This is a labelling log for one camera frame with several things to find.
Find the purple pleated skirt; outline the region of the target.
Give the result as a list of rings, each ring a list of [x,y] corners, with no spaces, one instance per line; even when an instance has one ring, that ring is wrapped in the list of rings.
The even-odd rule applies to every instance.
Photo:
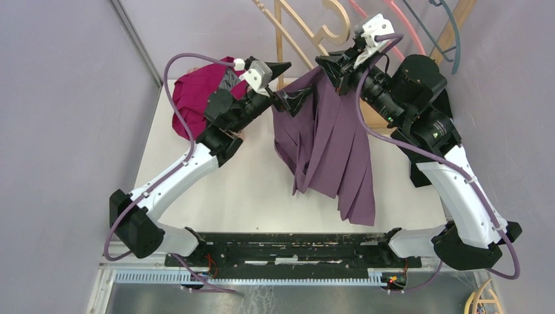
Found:
[[[292,193],[315,190],[338,200],[342,220],[373,226],[376,203],[370,145],[354,92],[338,95],[320,67],[284,90],[292,93],[303,88],[313,92],[296,116],[272,111],[274,148],[293,174]]]

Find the blue-grey plastic hanger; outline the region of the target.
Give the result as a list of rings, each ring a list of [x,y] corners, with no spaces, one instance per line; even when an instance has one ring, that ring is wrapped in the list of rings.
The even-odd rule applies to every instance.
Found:
[[[427,21],[421,17],[421,14],[417,12],[411,1],[401,1],[401,3],[409,11],[417,26],[420,27],[425,38],[431,43],[427,56],[438,65],[448,63],[450,65],[450,73],[452,75],[457,74],[462,61],[460,31],[463,21],[461,19],[462,15],[458,10],[461,9],[460,1],[456,1],[454,9],[451,8],[449,1],[419,1],[421,4],[425,3],[427,7],[433,7],[433,13],[443,15],[444,25],[436,32],[432,32],[427,25]]]

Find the magenta skirt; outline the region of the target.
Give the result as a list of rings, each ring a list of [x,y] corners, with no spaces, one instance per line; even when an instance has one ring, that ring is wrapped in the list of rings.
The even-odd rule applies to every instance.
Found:
[[[195,68],[175,81],[172,100],[193,137],[199,136],[206,127],[204,111],[213,92],[220,88],[228,90],[235,99],[245,95],[247,83],[239,80],[241,74],[241,71],[212,63]]]

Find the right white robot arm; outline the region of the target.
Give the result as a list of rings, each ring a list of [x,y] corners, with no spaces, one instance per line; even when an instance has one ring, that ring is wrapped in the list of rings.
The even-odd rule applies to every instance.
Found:
[[[522,227],[494,209],[473,173],[435,61],[412,54],[388,75],[376,65],[381,54],[360,65],[358,55],[349,48],[315,60],[340,95],[355,92],[387,122],[392,134],[385,140],[408,157],[414,186],[433,186],[450,215],[435,228],[388,232],[379,261],[394,267],[408,257],[436,257],[455,270],[492,270],[502,246],[515,255]]]

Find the pink plastic hanger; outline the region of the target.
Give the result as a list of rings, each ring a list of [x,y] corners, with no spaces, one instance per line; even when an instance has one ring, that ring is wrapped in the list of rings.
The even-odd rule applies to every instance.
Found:
[[[361,1],[348,1],[350,7],[355,10],[360,16],[366,18],[368,16],[366,10],[360,6]],[[392,12],[396,21],[401,23],[401,31],[404,31],[405,35],[409,36],[409,41],[411,47],[413,47],[416,52],[420,55],[426,55],[426,51],[424,49],[423,43],[418,35],[418,32],[415,30],[415,27],[412,25],[411,21],[408,19],[406,14],[403,10],[398,6],[396,1],[394,0],[383,0],[380,1],[383,3],[388,11]]]

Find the beige wooden hanger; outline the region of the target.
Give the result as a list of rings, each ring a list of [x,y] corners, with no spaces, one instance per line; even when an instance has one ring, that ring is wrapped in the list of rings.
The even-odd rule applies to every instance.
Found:
[[[323,22],[319,28],[313,30],[287,1],[274,1],[272,9],[269,9],[262,1],[253,0],[252,2],[274,27],[276,57],[279,62],[284,60],[283,44],[287,43],[305,67],[308,69],[314,68],[311,59],[309,59],[308,55],[283,25],[283,16],[288,16],[293,21],[295,26],[299,28],[305,38],[321,55],[327,56],[329,54],[329,51],[323,45],[324,42],[340,46],[345,44],[351,36],[350,18],[346,9],[339,1],[321,2],[323,8],[331,11],[338,20],[339,30],[337,32],[333,32],[326,22]]]

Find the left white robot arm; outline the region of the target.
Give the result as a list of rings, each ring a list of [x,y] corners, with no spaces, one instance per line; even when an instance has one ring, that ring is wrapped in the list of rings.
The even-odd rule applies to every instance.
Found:
[[[166,209],[201,178],[219,169],[237,152],[242,138],[238,133],[273,107],[295,116],[313,94],[309,86],[286,92],[273,91],[269,84],[281,76],[291,63],[247,63],[240,80],[250,86],[241,98],[218,88],[207,100],[205,130],[197,136],[188,152],[149,182],[132,190],[114,191],[109,197],[109,222],[129,254],[145,258],[156,251],[175,253],[191,266],[200,265],[206,248],[194,230],[160,223]]]

